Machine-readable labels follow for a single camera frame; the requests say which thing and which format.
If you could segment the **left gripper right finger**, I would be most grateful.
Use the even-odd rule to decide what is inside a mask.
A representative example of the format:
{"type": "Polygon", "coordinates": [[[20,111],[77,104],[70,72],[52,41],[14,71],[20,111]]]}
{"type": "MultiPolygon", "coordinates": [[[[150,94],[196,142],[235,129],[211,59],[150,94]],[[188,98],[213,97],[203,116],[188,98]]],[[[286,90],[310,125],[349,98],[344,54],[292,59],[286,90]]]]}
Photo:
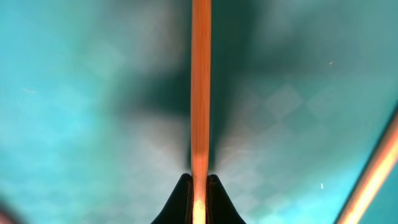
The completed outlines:
{"type": "Polygon", "coordinates": [[[246,224],[215,174],[206,180],[206,224],[246,224]]]}

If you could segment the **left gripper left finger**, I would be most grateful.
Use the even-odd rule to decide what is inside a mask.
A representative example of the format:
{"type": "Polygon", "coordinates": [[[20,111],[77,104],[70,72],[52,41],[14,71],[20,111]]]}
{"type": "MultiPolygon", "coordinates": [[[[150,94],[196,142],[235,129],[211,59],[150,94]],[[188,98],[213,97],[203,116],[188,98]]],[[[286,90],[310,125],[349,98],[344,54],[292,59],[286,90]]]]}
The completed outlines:
{"type": "Polygon", "coordinates": [[[151,224],[192,224],[193,178],[182,174],[163,209],[151,224]]]}

